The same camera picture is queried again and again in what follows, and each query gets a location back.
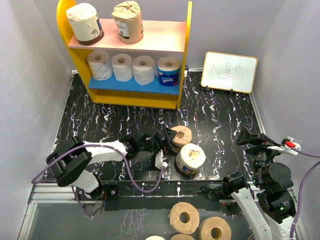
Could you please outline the beige roll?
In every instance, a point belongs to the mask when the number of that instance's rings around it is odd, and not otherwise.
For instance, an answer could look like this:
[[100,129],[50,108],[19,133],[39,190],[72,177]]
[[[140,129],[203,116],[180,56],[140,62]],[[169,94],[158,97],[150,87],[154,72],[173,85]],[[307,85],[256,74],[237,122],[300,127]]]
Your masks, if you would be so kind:
[[193,143],[188,143],[177,154],[174,164],[177,171],[185,176],[195,175],[206,161],[203,149]]

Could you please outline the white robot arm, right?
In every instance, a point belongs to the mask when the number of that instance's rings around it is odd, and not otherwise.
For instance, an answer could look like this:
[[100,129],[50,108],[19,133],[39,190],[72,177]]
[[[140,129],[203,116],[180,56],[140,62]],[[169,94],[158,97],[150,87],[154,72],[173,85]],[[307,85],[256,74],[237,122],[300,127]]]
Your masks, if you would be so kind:
[[251,186],[239,172],[223,179],[223,194],[234,199],[244,214],[257,240],[293,240],[297,217],[295,201],[288,189],[294,183],[291,170],[274,158],[281,154],[298,155],[301,144],[292,137],[276,143],[264,133],[252,133],[243,126],[236,141],[238,146],[252,145],[245,152],[252,156],[253,185],[260,189],[252,196]]

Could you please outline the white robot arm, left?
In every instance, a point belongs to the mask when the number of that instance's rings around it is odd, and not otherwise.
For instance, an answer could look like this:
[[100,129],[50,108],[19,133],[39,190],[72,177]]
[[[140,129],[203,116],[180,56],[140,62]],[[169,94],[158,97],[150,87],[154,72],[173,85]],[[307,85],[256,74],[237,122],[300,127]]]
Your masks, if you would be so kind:
[[102,162],[124,162],[129,168],[129,160],[140,152],[154,153],[154,165],[164,171],[168,167],[165,153],[172,148],[177,131],[164,127],[154,135],[138,129],[113,142],[94,143],[73,137],[61,148],[46,158],[49,170],[60,187],[72,186],[86,192],[93,200],[103,195],[100,180],[86,170],[88,165]]

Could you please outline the white toilet paper roll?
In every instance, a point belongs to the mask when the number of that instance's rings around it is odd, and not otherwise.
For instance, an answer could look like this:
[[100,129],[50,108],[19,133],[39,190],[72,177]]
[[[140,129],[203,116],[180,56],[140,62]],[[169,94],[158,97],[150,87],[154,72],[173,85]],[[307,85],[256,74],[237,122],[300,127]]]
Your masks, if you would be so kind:
[[141,55],[133,59],[132,70],[134,80],[139,85],[148,85],[156,77],[157,69],[155,61],[147,55]]

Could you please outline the blue toilet paper roll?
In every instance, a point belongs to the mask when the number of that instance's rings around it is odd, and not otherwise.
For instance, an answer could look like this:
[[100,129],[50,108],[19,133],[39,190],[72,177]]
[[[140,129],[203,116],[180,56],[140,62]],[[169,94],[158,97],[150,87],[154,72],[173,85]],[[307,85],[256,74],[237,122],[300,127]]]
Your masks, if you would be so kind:
[[180,61],[176,57],[162,57],[157,63],[157,79],[164,87],[173,87],[178,84]]

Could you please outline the cream roll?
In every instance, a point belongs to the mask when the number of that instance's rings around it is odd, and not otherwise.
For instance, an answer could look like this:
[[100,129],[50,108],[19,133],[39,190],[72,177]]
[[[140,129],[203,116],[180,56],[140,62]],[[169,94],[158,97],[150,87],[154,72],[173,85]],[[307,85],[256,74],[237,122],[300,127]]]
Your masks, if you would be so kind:
[[66,10],[67,20],[77,41],[83,46],[97,43],[104,36],[97,10],[89,3],[79,3]]

